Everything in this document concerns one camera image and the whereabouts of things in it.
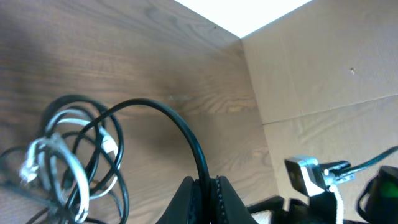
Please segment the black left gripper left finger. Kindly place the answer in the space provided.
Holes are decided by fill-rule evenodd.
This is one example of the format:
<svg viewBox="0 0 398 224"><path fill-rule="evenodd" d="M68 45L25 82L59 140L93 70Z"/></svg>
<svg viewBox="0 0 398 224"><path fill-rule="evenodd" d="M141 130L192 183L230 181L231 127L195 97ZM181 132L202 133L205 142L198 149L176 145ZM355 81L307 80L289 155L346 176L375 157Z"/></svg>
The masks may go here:
<svg viewBox="0 0 398 224"><path fill-rule="evenodd" d="M187 176L156 224L202 223L202 195L199 180Z"/></svg>

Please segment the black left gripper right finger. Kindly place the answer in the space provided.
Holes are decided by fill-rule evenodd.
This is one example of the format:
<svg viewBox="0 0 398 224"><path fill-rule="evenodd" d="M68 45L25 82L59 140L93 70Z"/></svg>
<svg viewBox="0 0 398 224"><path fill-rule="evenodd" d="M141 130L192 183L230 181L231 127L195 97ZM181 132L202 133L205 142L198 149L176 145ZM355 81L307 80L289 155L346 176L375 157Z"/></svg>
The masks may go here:
<svg viewBox="0 0 398 224"><path fill-rule="evenodd" d="M257 224L225 176L211 179L211 223Z"/></svg>

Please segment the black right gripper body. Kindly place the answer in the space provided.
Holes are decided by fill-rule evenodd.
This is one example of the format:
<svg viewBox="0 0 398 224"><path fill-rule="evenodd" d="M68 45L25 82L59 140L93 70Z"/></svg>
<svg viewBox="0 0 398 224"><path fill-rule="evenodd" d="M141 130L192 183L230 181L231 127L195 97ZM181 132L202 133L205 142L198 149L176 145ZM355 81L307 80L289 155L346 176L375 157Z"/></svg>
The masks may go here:
<svg viewBox="0 0 398 224"><path fill-rule="evenodd" d="M336 223L337 198L332 192L324 192L308 198L308 204L290 198L289 209L284 210L284 198L280 195L265 199L247 207L250 214L270 211L271 223Z"/></svg>

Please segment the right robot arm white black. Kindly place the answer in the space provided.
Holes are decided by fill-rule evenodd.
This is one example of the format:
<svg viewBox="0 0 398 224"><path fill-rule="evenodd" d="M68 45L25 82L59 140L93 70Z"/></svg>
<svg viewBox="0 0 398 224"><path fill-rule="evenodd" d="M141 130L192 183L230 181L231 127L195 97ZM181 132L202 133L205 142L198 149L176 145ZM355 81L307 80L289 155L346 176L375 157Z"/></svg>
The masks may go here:
<svg viewBox="0 0 398 224"><path fill-rule="evenodd" d="M282 208L284 199L274 196L248 206L249 213L271 212L271 223L336 223L336 198L324 194L310 198L309 204L290 199L289 209ZM397 224L397 168L381 166L356 202L356 211L363 223Z"/></svg>

